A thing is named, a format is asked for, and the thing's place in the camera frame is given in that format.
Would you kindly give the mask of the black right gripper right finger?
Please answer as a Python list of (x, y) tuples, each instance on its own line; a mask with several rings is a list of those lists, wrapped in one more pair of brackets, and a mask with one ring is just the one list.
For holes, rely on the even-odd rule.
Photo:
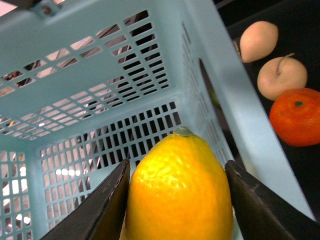
[(245, 240), (318, 240), (320, 224), (229, 160), (225, 171), (235, 217)]

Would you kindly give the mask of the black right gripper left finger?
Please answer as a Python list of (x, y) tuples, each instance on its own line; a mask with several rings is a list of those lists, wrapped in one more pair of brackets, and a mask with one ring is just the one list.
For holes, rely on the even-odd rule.
[(130, 173), (130, 161), (124, 159), (77, 209), (42, 239), (118, 240), (127, 207)]

